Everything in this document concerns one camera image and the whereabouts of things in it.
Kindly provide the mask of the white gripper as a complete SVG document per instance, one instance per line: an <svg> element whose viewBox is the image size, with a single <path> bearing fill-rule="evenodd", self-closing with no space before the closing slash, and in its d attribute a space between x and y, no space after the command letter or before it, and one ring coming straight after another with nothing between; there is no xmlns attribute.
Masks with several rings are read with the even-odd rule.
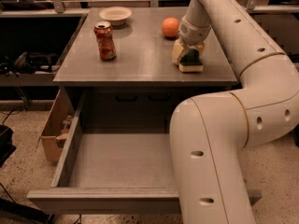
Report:
<svg viewBox="0 0 299 224"><path fill-rule="evenodd" d="M207 26L198 27L191 24L187 17L184 16L178 28L179 39L174 43L172 50L172 62L179 65L181 58L187 53L188 46L195 46L195 49L202 56L205 50L205 43L203 43L211 30L211 24Z"/></svg>

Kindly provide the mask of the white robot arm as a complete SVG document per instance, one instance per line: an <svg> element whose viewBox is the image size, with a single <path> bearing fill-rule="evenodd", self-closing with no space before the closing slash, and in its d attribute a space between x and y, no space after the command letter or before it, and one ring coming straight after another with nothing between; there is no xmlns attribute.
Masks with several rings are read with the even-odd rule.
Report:
<svg viewBox="0 0 299 224"><path fill-rule="evenodd" d="M238 161L243 147L290 132L299 121L299 73L235 0L191 0L172 61L214 31L241 89L197 95L170 122L170 148L184 224L255 224Z"/></svg>

